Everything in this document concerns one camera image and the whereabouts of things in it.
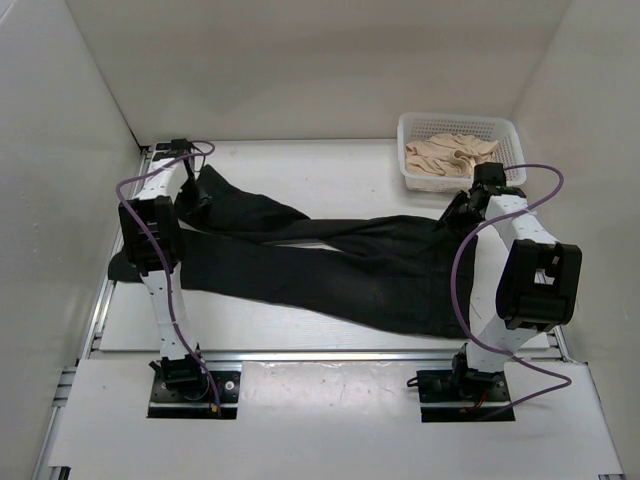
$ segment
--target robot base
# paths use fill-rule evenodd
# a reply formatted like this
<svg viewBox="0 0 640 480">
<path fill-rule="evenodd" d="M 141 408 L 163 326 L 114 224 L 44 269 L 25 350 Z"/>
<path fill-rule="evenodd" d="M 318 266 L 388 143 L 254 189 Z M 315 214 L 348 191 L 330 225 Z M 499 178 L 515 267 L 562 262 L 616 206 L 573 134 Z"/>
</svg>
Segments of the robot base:
<svg viewBox="0 0 640 480">
<path fill-rule="evenodd" d="M 451 384 L 451 370 L 420 370 L 415 383 L 420 395 L 422 423 L 473 422 L 498 410 L 511 401 L 504 377 L 487 393 L 478 408 L 473 408 L 480 393 L 465 397 L 460 389 Z M 510 422 L 515 420 L 513 409 L 488 418 L 487 422 Z"/>
<path fill-rule="evenodd" d="M 147 418 L 193 418 L 208 420 L 235 420 L 238 415 L 240 376 L 238 371 L 214 371 L 222 405 L 221 414 L 211 409 L 211 393 L 181 393 L 166 388 L 160 373 L 156 372 L 151 387 Z"/>
</svg>

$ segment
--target white basket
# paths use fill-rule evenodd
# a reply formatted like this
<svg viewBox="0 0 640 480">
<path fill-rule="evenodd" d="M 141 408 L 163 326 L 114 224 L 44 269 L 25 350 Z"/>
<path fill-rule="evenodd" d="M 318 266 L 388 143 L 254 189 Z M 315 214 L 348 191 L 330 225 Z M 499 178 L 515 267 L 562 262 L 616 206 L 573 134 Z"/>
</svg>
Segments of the white basket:
<svg viewBox="0 0 640 480">
<path fill-rule="evenodd" d="M 524 156 L 516 129 L 509 120 L 496 117 L 472 117 L 443 113 L 405 113 L 398 125 L 398 161 L 407 188 L 425 192 L 450 192 L 471 188 L 470 178 L 414 175 L 407 172 L 404 147 L 414 140 L 428 140 L 438 133 L 459 133 L 494 141 L 499 140 L 495 161 L 505 166 L 522 165 Z M 527 180 L 524 168 L 509 170 L 507 184 L 517 187 Z"/>
</svg>

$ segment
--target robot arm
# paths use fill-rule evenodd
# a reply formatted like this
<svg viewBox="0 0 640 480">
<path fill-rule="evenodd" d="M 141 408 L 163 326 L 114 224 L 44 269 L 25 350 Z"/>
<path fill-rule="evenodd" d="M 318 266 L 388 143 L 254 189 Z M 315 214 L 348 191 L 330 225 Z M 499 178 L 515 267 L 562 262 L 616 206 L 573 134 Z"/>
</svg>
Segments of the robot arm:
<svg viewBox="0 0 640 480">
<path fill-rule="evenodd" d="M 192 165 L 188 160 L 184 164 L 169 165 L 175 158 L 190 153 L 191 147 L 186 140 L 174 140 L 168 151 L 156 155 L 150 171 L 161 171 L 151 177 L 129 201 L 129 205 L 152 232 L 169 264 L 171 292 L 167 292 L 166 273 L 149 239 L 127 209 L 120 205 L 118 210 L 124 250 L 149 291 L 162 340 L 160 365 L 154 363 L 152 366 L 160 372 L 169 390 L 181 392 L 199 391 L 207 385 L 202 366 L 189 353 L 189 349 L 196 352 L 199 346 L 189 325 L 182 298 L 180 267 L 185 246 L 173 200 L 179 191 L 183 197 L 192 198 L 196 202 L 206 203 L 210 199 L 203 197 L 198 190 Z M 170 304 L 175 323 L 169 311 Z"/>
<path fill-rule="evenodd" d="M 526 208 L 524 193 L 506 186 L 502 164 L 485 163 L 476 167 L 469 194 L 456 195 L 439 226 L 467 235 L 482 220 Z M 559 243 L 532 213 L 495 227 L 510 252 L 496 292 L 497 313 L 478 338 L 491 347 L 516 352 L 538 333 L 571 320 L 582 253 L 575 245 Z M 502 378 L 507 360 L 468 343 L 454 358 L 453 382 L 468 392 L 488 391 Z"/>
</svg>

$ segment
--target white floor panel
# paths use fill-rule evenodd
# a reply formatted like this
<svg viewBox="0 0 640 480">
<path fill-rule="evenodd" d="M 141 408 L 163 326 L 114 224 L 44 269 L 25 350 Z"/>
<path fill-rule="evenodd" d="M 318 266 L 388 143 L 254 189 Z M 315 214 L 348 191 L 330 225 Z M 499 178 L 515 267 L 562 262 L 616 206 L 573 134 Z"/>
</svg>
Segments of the white floor panel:
<svg viewBox="0 0 640 480">
<path fill-rule="evenodd" d="M 233 185 L 291 205 L 312 218 L 418 215 L 438 218 L 451 195 L 411 192 L 400 174 L 395 140 L 219 142 L 211 164 Z M 480 235 L 470 319 L 479 333 L 495 313 L 495 288 L 507 249 L 495 230 Z M 203 350 L 457 349 L 461 340 L 395 335 L 307 310 L 185 291 Z M 524 348 L 547 348 L 539 335 Z M 100 345 L 105 351 L 160 348 L 142 285 L 119 283 Z"/>
<path fill-rule="evenodd" d="M 238 419 L 147 419 L 143 361 L 80 363 L 50 464 L 71 480 L 597 479 L 620 473 L 588 368 L 501 424 L 422 424 L 410 363 L 245 363 Z M 507 366 L 512 395 L 555 380 Z"/>
</svg>

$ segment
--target purple cable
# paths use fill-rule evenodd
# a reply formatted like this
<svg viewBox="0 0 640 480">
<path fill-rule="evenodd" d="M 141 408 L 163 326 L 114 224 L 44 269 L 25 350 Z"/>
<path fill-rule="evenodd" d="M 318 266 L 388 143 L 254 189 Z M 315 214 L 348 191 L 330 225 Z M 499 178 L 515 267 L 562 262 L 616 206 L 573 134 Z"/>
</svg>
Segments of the purple cable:
<svg viewBox="0 0 640 480">
<path fill-rule="evenodd" d="M 528 362 L 525 362 L 524 360 L 522 360 L 519 357 L 516 357 L 515 354 L 513 352 L 510 352 L 508 350 L 502 350 L 499 348 L 495 348 L 492 347 L 490 345 L 485 344 L 484 342 L 482 342 L 478 337 L 476 337 L 472 332 L 471 329 L 467 326 L 467 322 L 465 322 L 464 320 L 464 316 L 462 315 L 462 309 L 460 308 L 460 302 L 458 301 L 458 291 L 457 291 L 457 278 L 458 278 L 458 267 L 460 265 L 460 259 L 462 258 L 462 254 L 464 253 L 465 249 L 467 248 L 467 246 L 469 245 L 469 243 L 471 242 L 471 240 L 478 234 L 480 233 L 480 231 L 484 230 L 485 228 L 487 228 L 490 225 L 494 225 L 502 220 L 506 220 L 508 218 L 516 218 L 519 217 L 520 215 L 524 215 L 525 213 L 530 212 L 531 210 L 533 210 L 534 208 L 539 207 L 540 205 L 542 205 L 543 203 L 551 200 L 553 197 L 556 196 L 556 194 L 560 191 L 560 189 L 562 188 L 562 186 L 564 185 L 564 175 L 562 175 L 562 172 L 560 170 L 558 170 L 555 167 L 552 167 L 550 165 L 542 165 L 542 164 L 538 164 L 538 163 L 528 163 L 528 164 L 524 164 L 524 165 L 516 165 L 516 166 L 512 166 L 512 167 L 506 167 L 505 170 L 514 170 L 516 168 L 541 168 L 544 170 L 550 170 L 552 172 L 554 172 L 556 175 L 558 175 L 558 185 L 556 185 L 556 188 L 553 189 L 553 191 L 541 198 L 540 200 L 538 200 L 537 202 L 532 203 L 531 205 L 529 205 L 526 209 L 523 210 L 519 210 L 517 212 L 512 212 L 512 213 L 507 213 L 505 215 L 500 215 L 498 217 L 492 218 L 491 220 L 488 220 L 486 222 L 484 222 L 481 225 L 478 225 L 469 235 L 467 235 L 465 237 L 465 239 L 462 241 L 462 243 L 460 244 L 460 247 L 458 247 L 458 251 L 456 252 L 456 256 L 453 260 L 453 266 L 451 267 L 451 282 L 450 282 L 450 288 L 451 288 L 451 301 L 453 302 L 453 310 L 456 314 L 456 318 L 458 319 L 458 323 L 460 324 L 460 327 L 462 328 L 462 330 L 464 331 L 465 335 L 476 345 L 478 345 L 479 347 L 492 352 L 492 353 L 497 353 L 500 355 L 506 355 L 509 358 L 515 360 L 517 363 L 519 363 L 520 365 L 523 365 L 531 370 L 534 370 L 536 372 L 539 373 L 544 373 L 545 375 L 549 375 L 551 377 L 555 377 L 555 378 L 559 378 L 560 380 L 564 380 L 563 383 L 559 384 L 559 385 L 555 385 L 553 387 L 549 387 L 549 388 L 545 388 L 543 390 L 539 390 L 537 392 L 531 393 L 529 395 L 526 395 L 518 400 L 515 400 L 513 402 L 511 402 L 510 404 L 499 408 L 498 410 L 491 412 L 483 417 L 481 417 L 479 420 L 486 420 L 487 418 L 493 417 L 494 415 L 498 415 L 510 408 L 515 407 L 516 405 L 520 405 L 521 403 L 526 402 L 527 400 L 531 400 L 532 398 L 536 398 L 539 397 L 541 395 L 544 395 L 546 393 L 550 393 L 553 392 L 555 390 L 560 390 L 561 388 L 565 388 L 568 387 L 569 385 L 571 385 L 571 379 L 569 377 L 567 377 L 566 375 L 561 375 L 559 373 L 556 372 L 552 372 L 550 370 L 545 370 L 544 368 L 538 367 L 536 365 L 532 365 Z"/>
<path fill-rule="evenodd" d="M 213 379 L 213 376 L 211 375 L 211 372 L 207 368 L 207 362 L 191 348 L 191 346 L 189 345 L 187 340 L 184 338 L 184 335 L 182 335 L 182 331 L 180 330 L 180 325 L 178 325 L 178 323 L 177 323 L 176 313 L 175 313 L 175 311 L 173 309 L 173 296 L 171 295 L 173 293 L 173 289 L 172 289 L 172 286 L 171 286 L 171 267 L 169 267 L 169 262 L 167 260 L 167 257 L 165 257 L 164 253 L 162 253 L 162 248 L 158 244 L 157 240 L 153 237 L 153 233 L 151 233 L 151 230 L 149 230 L 149 228 L 145 225 L 144 221 L 138 216 L 138 214 L 133 209 L 133 207 L 131 207 L 131 205 L 129 205 L 129 201 L 122 194 L 122 187 L 124 187 L 125 185 L 137 182 L 139 180 L 145 180 L 147 178 L 155 177 L 156 175 L 158 175 L 163 170 L 165 170 L 165 169 L 167 169 L 169 167 L 172 167 L 173 165 L 175 165 L 177 163 L 180 163 L 180 162 L 182 162 L 184 160 L 188 160 L 190 158 L 194 158 L 194 157 L 197 157 L 197 156 L 200 156 L 200 155 L 204 155 L 205 157 L 208 157 L 216 149 L 216 146 L 213 143 L 208 142 L 208 141 L 204 141 L 204 140 L 197 141 L 197 142 L 191 142 L 191 143 L 204 143 L 206 145 L 209 145 L 211 147 L 211 150 L 209 150 L 206 153 L 198 152 L 198 153 L 189 153 L 187 155 L 182 155 L 181 157 L 174 158 L 173 160 L 171 160 L 170 162 L 165 164 L 162 168 L 158 168 L 157 170 L 154 170 L 153 172 L 145 173 L 144 175 L 139 175 L 137 177 L 131 177 L 131 178 L 127 178 L 125 180 L 122 180 L 120 183 L 118 183 L 118 185 L 116 185 L 116 195 L 118 196 L 118 199 L 120 200 L 120 202 L 122 203 L 124 208 L 131 215 L 131 218 L 133 218 L 133 220 L 138 224 L 138 226 L 140 227 L 140 230 L 142 230 L 142 233 L 144 233 L 147 236 L 147 238 L 149 239 L 149 242 L 151 243 L 151 246 L 153 247 L 153 249 L 155 250 L 156 254 L 158 255 L 158 259 L 160 260 L 160 263 L 162 264 L 162 269 L 164 270 L 164 274 L 165 274 L 165 277 L 167 279 L 167 292 L 169 292 L 169 296 L 168 296 L 169 316 L 171 317 L 171 323 L 173 324 L 173 329 L 175 330 L 176 335 L 180 339 L 180 342 L 182 343 L 184 348 L 187 350 L 187 352 L 189 352 L 189 355 L 191 355 L 191 357 L 199 365 L 201 365 L 202 369 L 206 372 L 207 381 L 209 382 L 209 385 L 211 386 L 211 390 L 213 390 L 213 395 L 214 395 L 214 398 L 215 398 L 215 405 L 216 405 L 217 410 L 218 410 L 218 415 L 220 415 L 221 414 L 220 394 L 218 392 L 218 387 L 216 386 L 216 382 Z"/>
</svg>

